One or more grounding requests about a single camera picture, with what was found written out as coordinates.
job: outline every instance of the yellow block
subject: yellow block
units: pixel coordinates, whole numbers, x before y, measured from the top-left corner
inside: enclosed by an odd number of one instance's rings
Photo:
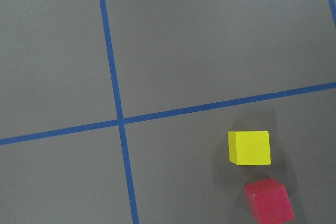
[[[236,165],[270,165],[268,131],[229,131],[230,161]]]

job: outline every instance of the gray floor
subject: gray floor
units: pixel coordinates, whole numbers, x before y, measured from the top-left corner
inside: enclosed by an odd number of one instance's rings
[[[336,81],[328,0],[106,0],[124,116]],[[0,0],[0,138],[117,118],[99,0]],[[126,125],[139,221],[255,223],[243,185],[336,208],[336,90]],[[271,166],[228,161],[268,130]],[[132,223],[117,127],[0,146],[0,223]]]

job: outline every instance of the yellow cube front face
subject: yellow cube front face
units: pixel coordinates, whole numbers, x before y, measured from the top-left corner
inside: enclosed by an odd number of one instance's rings
[[[236,165],[270,165],[267,131],[229,131],[230,161]]]

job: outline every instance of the cube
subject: cube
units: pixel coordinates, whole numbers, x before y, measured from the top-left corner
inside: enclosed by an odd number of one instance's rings
[[[259,224],[280,224],[294,220],[285,186],[273,178],[244,186],[252,215]]]
[[[268,131],[229,131],[229,159],[236,165],[270,165]]]

